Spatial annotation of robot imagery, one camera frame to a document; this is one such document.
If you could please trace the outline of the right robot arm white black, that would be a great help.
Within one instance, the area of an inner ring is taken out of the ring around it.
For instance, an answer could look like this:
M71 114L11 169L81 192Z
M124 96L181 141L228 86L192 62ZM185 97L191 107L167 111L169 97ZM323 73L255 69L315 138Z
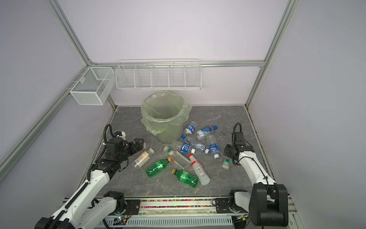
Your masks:
M259 162L253 147L246 143L242 132L232 133L232 143L226 145L225 152L231 156L234 164L245 169L253 185L251 193L232 190L229 194L231 207L248 212L255 226L288 226L287 188L270 177Z

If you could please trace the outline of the small bottle green white cap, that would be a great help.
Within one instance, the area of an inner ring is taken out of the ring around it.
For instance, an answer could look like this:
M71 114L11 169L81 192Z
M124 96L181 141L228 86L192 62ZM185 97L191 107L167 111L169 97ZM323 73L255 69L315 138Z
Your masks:
M225 159L223 164L222 164L222 167L224 169L229 169L230 168L230 159Z

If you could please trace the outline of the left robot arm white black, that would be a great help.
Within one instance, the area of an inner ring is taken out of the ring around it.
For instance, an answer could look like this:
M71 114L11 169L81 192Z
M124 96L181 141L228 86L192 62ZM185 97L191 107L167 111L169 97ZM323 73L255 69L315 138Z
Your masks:
M114 137L105 143L104 157L98 159L88 170L84 184L57 211L48 218L41 218L35 225L37 229L93 229L112 213L126 212L124 194L109 191L94 203L99 191L117 173L121 164L144 148L144 140L136 138L127 142Z

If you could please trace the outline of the clear bottle orange label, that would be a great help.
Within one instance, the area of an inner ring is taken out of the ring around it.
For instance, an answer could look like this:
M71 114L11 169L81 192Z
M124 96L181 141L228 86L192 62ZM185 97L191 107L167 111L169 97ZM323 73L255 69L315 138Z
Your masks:
M151 158L151 155L153 155L155 151L152 148L149 148L145 150L142 154L139 155L139 157L134 161L133 166L136 167L142 167L149 159Z

